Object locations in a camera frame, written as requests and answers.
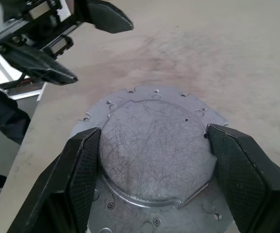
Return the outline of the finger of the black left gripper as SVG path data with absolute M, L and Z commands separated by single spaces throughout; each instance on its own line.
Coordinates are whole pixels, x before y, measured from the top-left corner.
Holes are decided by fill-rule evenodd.
M 69 69 L 49 55 L 28 45 L 0 45 L 0 54 L 13 68 L 30 78 L 55 85 L 68 85 L 78 81 Z
M 133 22 L 112 3 L 104 0 L 83 0 L 81 11 L 84 22 L 107 33 L 122 33 L 133 30 Z

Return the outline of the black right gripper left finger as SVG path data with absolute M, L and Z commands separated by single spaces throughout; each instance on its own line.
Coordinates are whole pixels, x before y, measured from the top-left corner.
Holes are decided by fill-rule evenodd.
M 10 233 L 84 233 L 98 171 L 100 128 L 77 133 L 44 169 Z

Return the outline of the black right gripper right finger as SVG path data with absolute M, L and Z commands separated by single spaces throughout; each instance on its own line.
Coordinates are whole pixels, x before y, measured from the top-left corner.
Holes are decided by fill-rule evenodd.
M 280 167 L 249 135 L 210 124 L 215 177 L 242 233 L 280 233 Z

